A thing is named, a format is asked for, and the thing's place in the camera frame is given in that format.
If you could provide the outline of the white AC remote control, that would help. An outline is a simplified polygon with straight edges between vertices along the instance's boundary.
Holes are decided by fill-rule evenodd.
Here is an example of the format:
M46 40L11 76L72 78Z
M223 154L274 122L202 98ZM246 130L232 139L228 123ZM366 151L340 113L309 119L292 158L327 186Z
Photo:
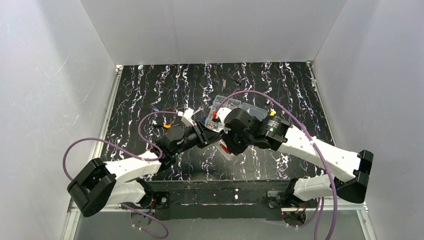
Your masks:
M221 155L227 160L232 161L235 155L231 152L229 152L227 145L225 142L221 139L219 141L216 141L213 143L213 146L217 148L217 150L221 153Z

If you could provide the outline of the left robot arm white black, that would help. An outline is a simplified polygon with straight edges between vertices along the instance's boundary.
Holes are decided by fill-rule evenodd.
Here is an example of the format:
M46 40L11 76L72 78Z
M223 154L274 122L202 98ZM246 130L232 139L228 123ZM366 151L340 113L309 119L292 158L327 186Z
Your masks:
M67 191L84 217L91 217L108 205L140 203L152 194L149 186L142 183L142 177L170 168L176 156L187 150L204 148L220 139L219 131L200 121L187 128L172 126L155 142L158 148L118 161L90 160Z

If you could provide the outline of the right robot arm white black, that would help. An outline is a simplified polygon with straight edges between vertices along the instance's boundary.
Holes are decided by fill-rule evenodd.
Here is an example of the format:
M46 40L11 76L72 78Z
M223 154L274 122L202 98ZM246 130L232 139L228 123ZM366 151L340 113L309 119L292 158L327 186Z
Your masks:
M282 199L306 202L337 195L354 204L365 201L374 154L368 150L347 151L315 137L308 138L298 127L276 116L259 120L241 108L220 108L216 117L223 130L221 139L226 152L243 153L248 146L271 149L301 158L320 168L328 167L326 174L290 181Z

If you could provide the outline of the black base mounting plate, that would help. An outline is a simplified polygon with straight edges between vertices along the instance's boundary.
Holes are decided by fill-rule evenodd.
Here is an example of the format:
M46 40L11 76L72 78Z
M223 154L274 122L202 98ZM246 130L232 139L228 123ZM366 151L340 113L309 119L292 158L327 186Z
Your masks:
M286 200L290 180L139 180L147 193L125 204L150 211L161 221L176 219L266 219L281 221L284 212L305 215L316 200Z

